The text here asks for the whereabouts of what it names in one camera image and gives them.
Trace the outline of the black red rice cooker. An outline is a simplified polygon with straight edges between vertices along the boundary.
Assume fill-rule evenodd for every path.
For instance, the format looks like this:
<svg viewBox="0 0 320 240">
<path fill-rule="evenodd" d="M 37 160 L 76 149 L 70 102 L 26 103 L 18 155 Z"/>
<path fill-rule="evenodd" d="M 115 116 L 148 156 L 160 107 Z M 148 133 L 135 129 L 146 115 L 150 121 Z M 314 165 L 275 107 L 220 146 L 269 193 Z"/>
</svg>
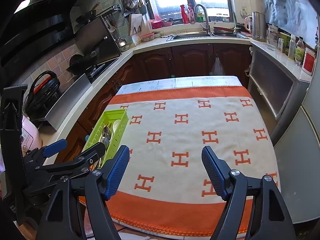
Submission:
<svg viewBox="0 0 320 240">
<path fill-rule="evenodd" d="M 51 70 L 42 72 L 32 83 L 24 112 L 30 119 L 44 118 L 62 96 L 60 80 Z"/>
</svg>

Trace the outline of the white ceramic soup spoon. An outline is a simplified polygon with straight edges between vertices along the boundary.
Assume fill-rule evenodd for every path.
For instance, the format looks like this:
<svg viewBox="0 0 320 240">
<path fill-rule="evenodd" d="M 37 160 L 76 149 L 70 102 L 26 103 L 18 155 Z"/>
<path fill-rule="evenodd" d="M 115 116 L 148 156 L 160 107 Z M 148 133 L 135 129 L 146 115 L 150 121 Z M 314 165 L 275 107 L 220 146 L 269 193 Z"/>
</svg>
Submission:
<svg viewBox="0 0 320 240">
<path fill-rule="evenodd" d="M 112 132 L 115 133 L 116 132 L 116 129 L 117 127 L 119 126 L 120 124 L 120 119 L 117 119 L 114 121 L 113 125 L 112 125 Z"/>
</svg>

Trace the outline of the pink appliance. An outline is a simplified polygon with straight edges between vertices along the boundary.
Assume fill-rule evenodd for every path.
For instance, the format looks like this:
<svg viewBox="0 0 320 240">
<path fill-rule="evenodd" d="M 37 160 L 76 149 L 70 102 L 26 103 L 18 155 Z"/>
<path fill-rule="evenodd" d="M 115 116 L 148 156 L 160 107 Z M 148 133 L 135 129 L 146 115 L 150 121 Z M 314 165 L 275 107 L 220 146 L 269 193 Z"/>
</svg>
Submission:
<svg viewBox="0 0 320 240">
<path fill-rule="evenodd" d="M 23 115 L 22 118 L 22 134 L 21 134 L 21 148 L 23 156 L 27 155 L 29 151 L 43 146 L 42 139 L 36 126 Z"/>
</svg>

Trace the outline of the grey refrigerator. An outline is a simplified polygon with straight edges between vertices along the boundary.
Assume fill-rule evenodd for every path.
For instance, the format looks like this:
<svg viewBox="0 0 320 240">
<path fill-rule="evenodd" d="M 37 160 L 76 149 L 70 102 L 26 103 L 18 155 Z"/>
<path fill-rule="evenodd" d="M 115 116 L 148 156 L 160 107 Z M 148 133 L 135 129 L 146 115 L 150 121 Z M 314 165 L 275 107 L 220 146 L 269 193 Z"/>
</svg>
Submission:
<svg viewBox="0 0 320 240">
<path fill-rule="evenodd" d="M 276 153 L 281 194 L 294 223 L 319 218 L 319 59 L 312 75 L 254 45 L 248 89 Z"/>
</svg>

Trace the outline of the large silver spoon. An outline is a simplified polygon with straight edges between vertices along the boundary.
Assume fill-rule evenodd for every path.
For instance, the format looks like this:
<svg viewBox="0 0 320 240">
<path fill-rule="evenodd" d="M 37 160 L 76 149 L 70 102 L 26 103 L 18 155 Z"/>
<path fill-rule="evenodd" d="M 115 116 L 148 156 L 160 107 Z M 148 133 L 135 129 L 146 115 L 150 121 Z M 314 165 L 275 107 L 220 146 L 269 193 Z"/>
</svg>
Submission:
<svg viewBox="0 0 320 240">
<path fill-rule="evenodd" d="M 111 141 L 111 130 L 108 126 L 105 126 L 102 130 L 100 142 L 102 142 L 107 150 Z"/>
</svg>

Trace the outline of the kitchen faucet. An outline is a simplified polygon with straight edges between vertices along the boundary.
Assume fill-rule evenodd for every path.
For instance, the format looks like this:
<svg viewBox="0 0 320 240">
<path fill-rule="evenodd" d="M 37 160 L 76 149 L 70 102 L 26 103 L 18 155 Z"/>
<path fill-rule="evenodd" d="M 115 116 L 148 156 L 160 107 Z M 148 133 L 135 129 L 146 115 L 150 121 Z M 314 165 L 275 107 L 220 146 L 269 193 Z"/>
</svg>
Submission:
<svg viewBox="0 0 320 240">
<path fill-rule="evenodd" d="M 210 29 L 210 23 L 209 23 L 209 18 L 208 18 L 206 7 L 204 5 L 201 5 L 201 4 L 195 4 L 194 11 L 197 13 L 198 22 L 200 22 L 199 13 L 202 12 L 202 22 L 205 23 L 205 25 L 202 25 L 202 29 L 203 29 L 203 31 L 205 31 L 208 34 L 210 34 L 211 33 L 211 29 Z"/>
</svg>

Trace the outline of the green plastic utensil tray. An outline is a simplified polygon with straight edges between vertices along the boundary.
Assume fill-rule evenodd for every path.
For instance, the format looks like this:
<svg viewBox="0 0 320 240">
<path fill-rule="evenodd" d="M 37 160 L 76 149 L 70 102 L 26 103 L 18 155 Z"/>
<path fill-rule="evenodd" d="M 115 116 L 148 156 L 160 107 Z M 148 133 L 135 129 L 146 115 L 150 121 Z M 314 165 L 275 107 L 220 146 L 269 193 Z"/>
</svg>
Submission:
<svg viewBox="0 0 320 240">
<path fill-rule="evenodd" d="M 128 120 L 125 109 L 104 111 L 101 115 L 82 150 L 84 152 L 97 142 L 105 145 L 105 154 L 90 166 L 91 170 L 102 168 L 107 160 L 116 155 Z"/>
</svg>

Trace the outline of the orange white H blanket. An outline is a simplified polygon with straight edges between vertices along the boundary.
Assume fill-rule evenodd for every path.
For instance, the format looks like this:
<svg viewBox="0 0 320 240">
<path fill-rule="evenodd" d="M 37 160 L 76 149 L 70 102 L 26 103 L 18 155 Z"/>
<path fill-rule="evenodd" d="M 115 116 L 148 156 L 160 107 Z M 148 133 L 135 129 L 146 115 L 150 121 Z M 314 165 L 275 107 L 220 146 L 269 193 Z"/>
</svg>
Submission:
<svg viewBox="0 0 320 240">
<path fill-rule="evenodd" d="M 115 222 L 157 236 L 209 239 L 225 203 L 202 163 L 206 146 L 246 176 L 280 182 L 267 128 L 244 87 L 120 94 L 107 106 L 118 109 L 129 119 L 121 143 L 130 160 L 107 202 Z"/>
</svg>

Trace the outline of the steel kettle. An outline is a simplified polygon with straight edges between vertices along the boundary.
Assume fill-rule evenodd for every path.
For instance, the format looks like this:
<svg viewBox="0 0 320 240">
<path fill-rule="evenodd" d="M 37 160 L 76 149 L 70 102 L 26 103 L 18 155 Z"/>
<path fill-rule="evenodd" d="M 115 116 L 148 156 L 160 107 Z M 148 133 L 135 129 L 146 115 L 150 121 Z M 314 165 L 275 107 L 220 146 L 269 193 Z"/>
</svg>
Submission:
<svg viewBox="0 0 320 240">
<path fill-rule="evenodd" d="M 266 43 L 266 20 L 264 14 L 253 11 L 252 16 L 245 18 L 244 25 L 245 29 L 252 34 L 254 40 Z"/>
</svg>

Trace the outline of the red spray bottle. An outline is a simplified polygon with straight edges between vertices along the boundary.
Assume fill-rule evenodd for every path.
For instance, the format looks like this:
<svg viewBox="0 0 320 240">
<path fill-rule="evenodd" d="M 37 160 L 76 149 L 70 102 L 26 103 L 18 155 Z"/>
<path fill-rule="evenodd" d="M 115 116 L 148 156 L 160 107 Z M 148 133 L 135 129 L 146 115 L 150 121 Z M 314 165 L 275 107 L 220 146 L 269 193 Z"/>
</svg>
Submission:
<svg viewBox="0 0 320 240">
<path fill-rule="evenodd" d="M 180 5 L 181 7 L 181 15 L 182 15 L 182 20 L 184 24 L 188 24 L 189 23 L 189 18 L 188 15 L 185 12 L 185 6 L 184 5 Z"/>
</svg>

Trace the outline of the black range hood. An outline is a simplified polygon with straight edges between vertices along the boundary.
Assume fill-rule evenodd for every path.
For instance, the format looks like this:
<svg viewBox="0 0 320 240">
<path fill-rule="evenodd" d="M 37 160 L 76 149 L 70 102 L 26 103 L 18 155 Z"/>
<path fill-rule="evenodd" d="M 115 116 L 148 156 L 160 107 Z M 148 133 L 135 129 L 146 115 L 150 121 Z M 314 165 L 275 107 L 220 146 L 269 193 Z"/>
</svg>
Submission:
<svg viewBox="0 0 320 240">
<path fill-rule="evenodd" d="M 84 0 L 25 0 L 1 33 L 1 85 L 10 86 L 35 61 L 73 37 L 72 7 Z"/>
</svg>

